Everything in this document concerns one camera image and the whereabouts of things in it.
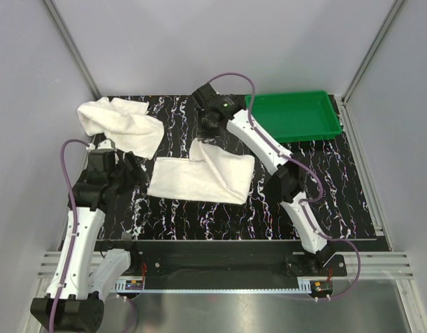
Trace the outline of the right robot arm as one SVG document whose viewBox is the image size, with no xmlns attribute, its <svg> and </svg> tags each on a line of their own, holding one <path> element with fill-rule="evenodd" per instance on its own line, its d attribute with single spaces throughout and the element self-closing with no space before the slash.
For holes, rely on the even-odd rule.
<svg viewBox="0 0 427 333">
<path fill-rule="evenodd" d="M 197 104 L 197 131 L 202 137 L 213 137 L 222 129 L 228 131 L 249 148 L 269 173 L 263 192 L 287 212 L 304 251 L 297 259 L 293 256 L 287 259 L 288 270 L 300 276 L 319 273 L 331 261 L 335 250 L 306 197 L 304 183 L 310 169 L 262 128 L 241 97 L 222 96 L 209 83 L 197 88 L 192 97 Z"/>
</svg>

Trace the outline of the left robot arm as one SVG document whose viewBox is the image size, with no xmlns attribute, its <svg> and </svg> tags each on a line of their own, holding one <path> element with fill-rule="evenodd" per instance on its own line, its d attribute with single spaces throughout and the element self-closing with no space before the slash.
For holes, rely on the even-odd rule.
<svg viewBox="0 0 427 333">
<path fill-rule="evenodd" d="M 68 226 L 57 268 L 45 296 L 30 305 L 31 314 L 49 332 L 96 332 L 116 281 L 143 268 L 137 246 L 125 240 L 108 245 L 103 261 L 91 270 L 108 207 L 142 180 L 133 153 L 110 148 L 89 152 L 87 166 L 69 185 Z"/>
</svg>

